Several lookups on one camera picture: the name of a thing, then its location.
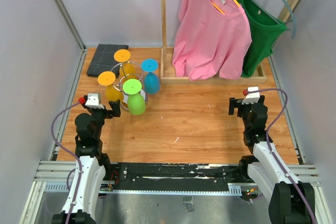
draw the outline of green cup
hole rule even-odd
[[[122,86],[124,92],[128,94],[127,105],[132,115],[141,115],[146,110],[145,99],[140,95],[142,84],[139,80],[127,80]]]
[[[141,115],[146,110],[145,100],[140,93],[129,95],[127,105],[132,115]]]

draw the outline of metal cup stand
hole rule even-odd
[[[128,74],[126,74],[126,73],[125,73],[125,70],[124,70],[124,67],[123,67],[123,65],[124,65],[125,63],[130,63],[130,64],[137,65],[137,66],[141,69],[141,76],[138,75],[138,74],[136,74],[136,73],[128,73]],[[113,68],[111,68],[110,71],[113,71],[113,69],[116,68],[116,67],[118,67],[118,66],[120,66],[121,71],[123,72],[124,76],[120,79],[118,85],[116,85],[116,86],[115,86],[114,84],[112,84],[112,85],[115,87],[115,89],[117,89],[118,91],[120,91],[120,92],[123,94],[123,96],[124,96],[124,100],[120,102],[120,106],[121,106],[124,110],[128,111],[128,108],[125,107],[125,105],[123,104],[123,103],[126,103],[125,101],[126,101],[127,98],[128,98],[128,94],[126,94],[126,93],[122,90],[122,84],[121,84],[121,82],[122,82],[122,80],[123,80],[124,78],[125,78],[126,80],[128,80],[127,76],[137,76],[137,77],[139,78],[139,81],[141,81],[141,83],[142,83],[142,85],[143,85],[142,78],[143,78],[143,73],[144,73],[144,71],[142,70],[142,68],[141,68],[141,66],[140,66],[139,64],[137,64],[137,63],[135,63],[135,62],[133,62],[133,61],[125,61],[125,62],[118,63],[118,64],[116,64]],[[147,93],[146,93],[143,89],[141,89],[141,91],[140,91],[140,95],[143,96],[143,98],[145,99],[145,103],[146,103],[146,105],[147,105],[147,103],[148,103],[148,95],[147,95]]]

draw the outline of gray cloth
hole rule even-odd
[[[119,49],[128,49],[128,45],[99,44],[86,74],[91,77],[98,77],[105,71],[111,71],[112,67],[118,64],[114,59],[114,53]],[[113,70],[119,76],[119,67]]]

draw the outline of pink t-shirt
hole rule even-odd
[[[182,0],[179,20],[172,59],[176,76],[196,80],[218,72],[226,79],[242,75],[244,57],[252,40],[241,6],[232,0]]]

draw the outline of wooden clothes rack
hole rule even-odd
[[[287,0],[287,3],[294,10],[300,0]],[[161,83],[165,84],[261,84],[267,80],[265,71],[260,65],[257,67],[255,73],[250,78],[239,78],[237,80],[223,79],[219,76],[214,76],[206,80],[189,81],[188,77],[177,77],[175,68],[171,64],[174,48],[167,47],[166,36],[166,0],[161,0],[161,16],[162,16],[162,50],[161,50]],[[289,12],[284,7],[278,17],[283,22],[289,18]]]

